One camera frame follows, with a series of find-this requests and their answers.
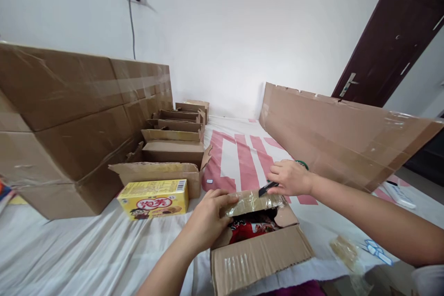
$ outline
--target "item inside box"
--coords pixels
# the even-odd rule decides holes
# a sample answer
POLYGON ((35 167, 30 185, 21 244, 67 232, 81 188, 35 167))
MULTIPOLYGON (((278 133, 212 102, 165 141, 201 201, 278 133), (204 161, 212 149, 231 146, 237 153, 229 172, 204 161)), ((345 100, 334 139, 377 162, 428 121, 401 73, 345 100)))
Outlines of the item inside box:
POLYGON ((233 222, 228 226, 233 232, 230 244, 281 229, 274 221, 277 210, 277 208, 259 210, 233 217, 233 222))

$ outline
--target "cartoon character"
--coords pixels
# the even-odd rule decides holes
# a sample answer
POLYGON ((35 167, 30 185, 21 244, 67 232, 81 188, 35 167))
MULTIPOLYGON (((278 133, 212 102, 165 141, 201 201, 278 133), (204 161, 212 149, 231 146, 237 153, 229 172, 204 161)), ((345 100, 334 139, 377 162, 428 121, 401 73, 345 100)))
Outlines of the cartoon character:
POLYGON ((149 210, 145 210, 142 208, 134 208, 131 210, 131 215, 134 216, 136 220, 145 220, 148 218, 149 210))

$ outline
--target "dark wooden door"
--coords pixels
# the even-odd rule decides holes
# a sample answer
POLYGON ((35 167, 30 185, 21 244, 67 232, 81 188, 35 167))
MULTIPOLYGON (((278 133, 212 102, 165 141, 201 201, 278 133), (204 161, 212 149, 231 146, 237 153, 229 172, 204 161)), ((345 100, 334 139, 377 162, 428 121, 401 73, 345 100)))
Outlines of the dark wooden door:
POLYGON ((379 0, 332 96, 384 106, 443 16, 444 0, 379 0))

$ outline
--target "person's right hand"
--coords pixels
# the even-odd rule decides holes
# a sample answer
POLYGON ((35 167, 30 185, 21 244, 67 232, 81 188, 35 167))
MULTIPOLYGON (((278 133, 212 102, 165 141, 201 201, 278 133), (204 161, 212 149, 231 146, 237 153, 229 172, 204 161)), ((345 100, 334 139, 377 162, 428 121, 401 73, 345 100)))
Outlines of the person's right hand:
POLYGON ((270 167, 267 178, 279 183, 270 188, 267 193, 285 196, 311 194, 314 174, 293 160, 282 160, 270 167))

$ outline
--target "white cloth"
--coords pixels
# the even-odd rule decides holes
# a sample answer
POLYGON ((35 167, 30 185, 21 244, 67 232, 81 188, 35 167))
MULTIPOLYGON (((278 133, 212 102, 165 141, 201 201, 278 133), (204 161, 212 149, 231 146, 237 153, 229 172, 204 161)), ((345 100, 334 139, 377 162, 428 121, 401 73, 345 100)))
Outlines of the white cloth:
MULTIPOLYGON (((214 131, 223 133, 226 139, 221 141, 221 159, 213 159, 212 163, 220 164, 220 176, 234 179, 238 191, 249 185, 241 184, 245 174, 240 172, 239 159, 239 156, 243 156, 241 160, 245 156, 249 158, 248 151, 254 165, 250 171, 256 171, 260 186, 266 182, 260 154, 253 148, 253 142, 262 142, 273 160, 291 158, 265 139, 270 136, 258 122, 210 117, 205 130, 206 147, 214 131)), ((216 177, 212 178, 213 184, 217 185, 216 177)), ((440 219, 444 206, 412 187, 403 187, 403 190, 418 206, 414 211, 416 214, 444 227, 444 221, 440 219)), ((31 206, 9 205, 0 214, 0 295, 133 295, 198 202, 198 199, 191 200, 185 215, 136 222, 127 218, 117 200, 113 200, 99 216, 50 222, 31 206)), ((316 258, 258 281, 243 290, 243 295, 346 275, 348 271, 335 257, 329 241, 339 234, 356 243, 368 239, 353 223, 320 203, 303 204, 292 197, 290 205, 316 258)), ((386 254, 394 261, 398 260, 386 254)), ((360 256, 365 271, 382 264, 380 259, 364 250, 360 250, 360 256)), ((211 295, 213 292, 210 253, 206 251, 199 254, 189 267, 181 295, 211 295)))
POLYGON ((444 265, 421 267, 412 272, 420 296, 444 295, 444 265))

